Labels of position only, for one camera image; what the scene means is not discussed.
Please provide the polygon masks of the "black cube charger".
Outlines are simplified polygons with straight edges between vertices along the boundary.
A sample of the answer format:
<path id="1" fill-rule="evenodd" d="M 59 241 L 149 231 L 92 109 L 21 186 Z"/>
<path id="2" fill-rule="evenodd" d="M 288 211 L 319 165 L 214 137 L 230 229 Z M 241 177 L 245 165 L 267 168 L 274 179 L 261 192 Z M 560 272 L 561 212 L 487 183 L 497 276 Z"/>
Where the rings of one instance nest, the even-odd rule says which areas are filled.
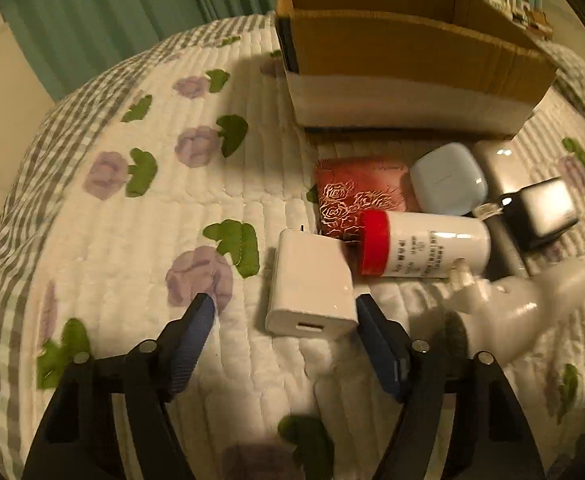
<path id="1" fill-rule="evenodd" d="M 550 244 L 578 223 L 566 182 L 552 178 L 499 198 L 505 222 L 523 252 Z"/>

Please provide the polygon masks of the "red rose-pattern box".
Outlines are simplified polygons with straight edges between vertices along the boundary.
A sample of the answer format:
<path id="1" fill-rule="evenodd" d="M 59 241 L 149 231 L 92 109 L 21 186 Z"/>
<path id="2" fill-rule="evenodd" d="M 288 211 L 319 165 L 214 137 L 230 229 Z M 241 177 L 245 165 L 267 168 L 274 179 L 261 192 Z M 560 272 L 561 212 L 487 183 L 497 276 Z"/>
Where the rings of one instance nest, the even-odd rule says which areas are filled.
<path id="1" fill-rule="evenodd" d="M 419 212 L 409 166 L 394 157 L 324 158 L 314 169 L 321 233 L 353 242 L 364 210 Z"/>

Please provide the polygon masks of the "white bottle red cap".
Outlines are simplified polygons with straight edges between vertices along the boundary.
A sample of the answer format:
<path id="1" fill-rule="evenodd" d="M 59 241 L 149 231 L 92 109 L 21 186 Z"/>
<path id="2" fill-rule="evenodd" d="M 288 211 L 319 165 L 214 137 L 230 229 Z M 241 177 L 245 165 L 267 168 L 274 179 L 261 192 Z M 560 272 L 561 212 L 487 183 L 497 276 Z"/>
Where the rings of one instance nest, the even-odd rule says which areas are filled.
<path id="1" fill-rule="evenodd" d="M 458 258 L 480 274 L 490 258 L 490 234 L 478 219 L 369 209 L 359 222 L 362 275 L 444 278 Z"/>

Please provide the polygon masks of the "teal curtain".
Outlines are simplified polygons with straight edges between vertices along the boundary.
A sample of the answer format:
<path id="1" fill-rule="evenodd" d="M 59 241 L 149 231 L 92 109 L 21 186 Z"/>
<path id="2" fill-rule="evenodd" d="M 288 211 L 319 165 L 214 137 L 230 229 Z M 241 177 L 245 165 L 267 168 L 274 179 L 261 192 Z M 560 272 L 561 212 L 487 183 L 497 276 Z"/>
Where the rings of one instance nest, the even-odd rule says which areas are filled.
<path id="1" fill-rule="evenodd" d="M 55 101 L 177 32 L 274 6 L 275 0 L 0 0 L 2 17 Z"/>

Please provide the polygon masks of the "brown cardboard box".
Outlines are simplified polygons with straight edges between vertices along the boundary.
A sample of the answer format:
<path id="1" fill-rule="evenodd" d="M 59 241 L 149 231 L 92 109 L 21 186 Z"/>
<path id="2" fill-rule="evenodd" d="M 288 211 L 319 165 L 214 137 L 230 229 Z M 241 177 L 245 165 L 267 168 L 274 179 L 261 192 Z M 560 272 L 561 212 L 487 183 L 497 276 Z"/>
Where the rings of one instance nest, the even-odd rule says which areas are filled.
<path id="1" fill-rule="evenodd" d="M 299 125 L 509 139 L 556 75 L 483 0 L 276 0 Z"/>

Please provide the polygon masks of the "white handheld device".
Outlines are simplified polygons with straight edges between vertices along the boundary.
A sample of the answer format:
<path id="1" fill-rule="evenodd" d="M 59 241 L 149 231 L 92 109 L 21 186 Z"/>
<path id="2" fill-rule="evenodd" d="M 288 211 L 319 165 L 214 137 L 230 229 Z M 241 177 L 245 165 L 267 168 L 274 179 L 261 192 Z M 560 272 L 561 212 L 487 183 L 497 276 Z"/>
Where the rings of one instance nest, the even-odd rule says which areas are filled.
<path id="1" fill-rule="evenodd" d="M 570 258 L 532 278 L 509 275 L 491 282 L 458 258 L 443 301 L 447 350 L 453 359 L 486 351 L 505 365 L 585 302 L 585 262 Z"/>

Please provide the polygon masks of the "light blue earbuds case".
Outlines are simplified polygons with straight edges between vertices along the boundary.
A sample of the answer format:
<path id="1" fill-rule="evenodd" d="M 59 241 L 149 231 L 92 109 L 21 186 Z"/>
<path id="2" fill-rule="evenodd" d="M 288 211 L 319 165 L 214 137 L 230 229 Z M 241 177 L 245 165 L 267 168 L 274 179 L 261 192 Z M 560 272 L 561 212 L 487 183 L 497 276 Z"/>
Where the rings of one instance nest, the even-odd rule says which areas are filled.
<path id="1" fill-rule="evenodd" d="M 410 176 L 419 208 L 427 214 L 465 216 L 488 197 L 483 170 L 471 151 L 457 142 L 417 159 Z"/>

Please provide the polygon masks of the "grey checked bedspread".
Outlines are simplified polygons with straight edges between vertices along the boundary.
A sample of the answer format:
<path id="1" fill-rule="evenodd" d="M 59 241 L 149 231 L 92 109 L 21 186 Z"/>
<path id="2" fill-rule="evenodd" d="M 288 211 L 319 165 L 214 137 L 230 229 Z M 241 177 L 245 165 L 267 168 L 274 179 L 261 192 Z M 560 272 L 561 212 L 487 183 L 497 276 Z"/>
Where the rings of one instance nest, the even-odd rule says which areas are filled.
<path id="1" fill-rule="evenodd" d="M 0 475 L 22 473 L 18 361 L 24 307 L 45 237 L 62 194 L 87 151 L 157 65 L 186 47 L 219 47 L 272 26 L 274 15 L 223 18 L 179 32 L 94 77 L 62 99 L 24 154 L 0 215 Z"/>

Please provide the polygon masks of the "white USB wall charger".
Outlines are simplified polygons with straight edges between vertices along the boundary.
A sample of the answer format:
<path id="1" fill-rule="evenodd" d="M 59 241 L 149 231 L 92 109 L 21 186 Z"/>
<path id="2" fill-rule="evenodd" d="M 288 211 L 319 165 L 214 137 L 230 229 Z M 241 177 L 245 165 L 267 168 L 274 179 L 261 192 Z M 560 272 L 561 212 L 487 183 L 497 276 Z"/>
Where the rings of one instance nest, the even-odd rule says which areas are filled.
<path id="1" fill-rule="evenodd" d="M 357 326 L 345 243 L 293 229 L 280 233 L 265 317 L 268 332 L 337 339 Z"/>

